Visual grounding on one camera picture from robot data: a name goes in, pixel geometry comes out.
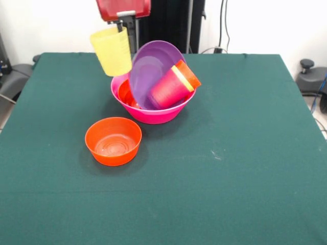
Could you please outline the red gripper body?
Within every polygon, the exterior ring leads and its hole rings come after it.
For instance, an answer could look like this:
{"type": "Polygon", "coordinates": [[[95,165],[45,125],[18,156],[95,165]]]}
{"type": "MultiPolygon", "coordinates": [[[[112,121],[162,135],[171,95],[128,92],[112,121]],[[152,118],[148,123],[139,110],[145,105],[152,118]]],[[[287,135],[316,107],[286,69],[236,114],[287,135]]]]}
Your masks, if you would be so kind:
{"type": "Polygon", "coordinates": [[[101,18],[104,21],[116,21],[119,17],[147,17],[151,11],[150,0],[96,0],[101,18]]]}

